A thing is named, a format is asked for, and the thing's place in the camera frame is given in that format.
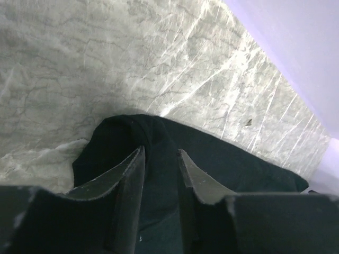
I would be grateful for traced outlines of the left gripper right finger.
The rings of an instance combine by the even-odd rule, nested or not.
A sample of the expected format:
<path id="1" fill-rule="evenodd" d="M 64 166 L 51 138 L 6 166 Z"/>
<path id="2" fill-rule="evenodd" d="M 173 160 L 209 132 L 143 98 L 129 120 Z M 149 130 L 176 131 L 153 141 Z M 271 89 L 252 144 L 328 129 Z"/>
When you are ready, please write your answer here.
<path id="1" fill-rule="evenodd" d="M 338 197 L 235 193 L 177 154 L 184 253 L 338 253 Z"/>

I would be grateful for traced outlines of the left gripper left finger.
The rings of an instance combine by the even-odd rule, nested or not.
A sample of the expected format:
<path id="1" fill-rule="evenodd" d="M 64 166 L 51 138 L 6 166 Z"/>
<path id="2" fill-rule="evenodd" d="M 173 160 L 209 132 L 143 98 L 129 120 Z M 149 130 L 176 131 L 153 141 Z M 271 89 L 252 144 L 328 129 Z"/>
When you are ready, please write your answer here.
<path id="1" fill-rule="evenodd" d="M 1 187 L 1 253 L 134 253 L 145 150 L 66 194 Z"/>

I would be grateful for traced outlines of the black t shirt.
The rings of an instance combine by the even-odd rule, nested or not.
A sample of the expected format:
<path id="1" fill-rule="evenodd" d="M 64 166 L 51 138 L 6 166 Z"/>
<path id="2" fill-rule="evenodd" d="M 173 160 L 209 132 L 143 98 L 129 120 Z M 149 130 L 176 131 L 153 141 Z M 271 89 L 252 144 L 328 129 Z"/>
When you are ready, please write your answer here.
<path id="1" fill-rule="evenodd" d="M 226 141 L 168 119 L 141 114 L 113 116 L 101 122 L 73 162 L 74 185 L 112 169 L 140 146 L 145 148 L 146 166 L 136 253 L 182 253 L 179 149 L 235 192 L 302 192 L 309 186 L 299 175 Z"/>

